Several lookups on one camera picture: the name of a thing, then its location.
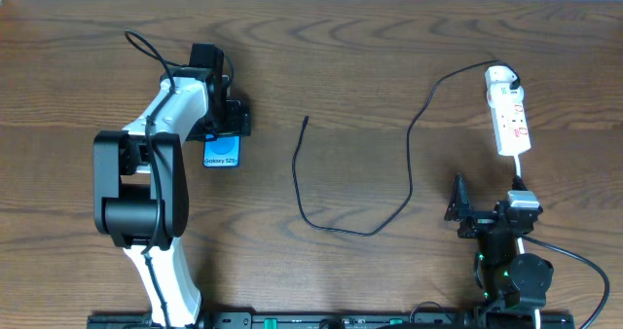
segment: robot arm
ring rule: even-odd
[[[151,301],[152,322],[166,327],[195,324],[202,302],[181,239],[189,212],[182,145],[250,134],[248,109],[227,100],[223,60],[214,45],[193,45],[189,66],[171,68],[174,90],[162,77],[158,95],[140,117],[123,130],[102,131],[93,143],[95,225],[132,260]],[[147,116],[159,106],[150,130],[162,188],[160,223],[145,138]],[[122,176],[140,173],[151,174],[149,185],[123,182]],[[143,255],[152,240],[155,246]]]

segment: wood grain surface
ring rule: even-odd
[[[474,240],[443,215],[453,177],[483,208],[505,194],[512,159],[496,155],[485,68],[517,69],[532,149],[527,184],[545,212],[533,235],[604,268],[612,293],[596,328],[623,322],[623,3],[500,0],[5,0],[0,7],[0,327],[84,327],[93,312],[147,311],[138,273],[92,220],[92,140],[131,122],[162,74],[123,30],[185,62],[193,42],[231,56],[234,96],[250,101],[253,134],[240,169],[202,167],[184,146],[191,274],[210,302],[256,311],[409,311],[433,300],[469,306]],[[603,285],[588,267],[529,246],[555,267],[548,310],[578,325]]]

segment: white power strip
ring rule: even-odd
[[[510,88],[516,79],[517,75],[506,66],[492,66],[485,72],[497,153],[502,156],[517,157],[531,147],[522,102],[524,89],[521,86],[516,90]]]

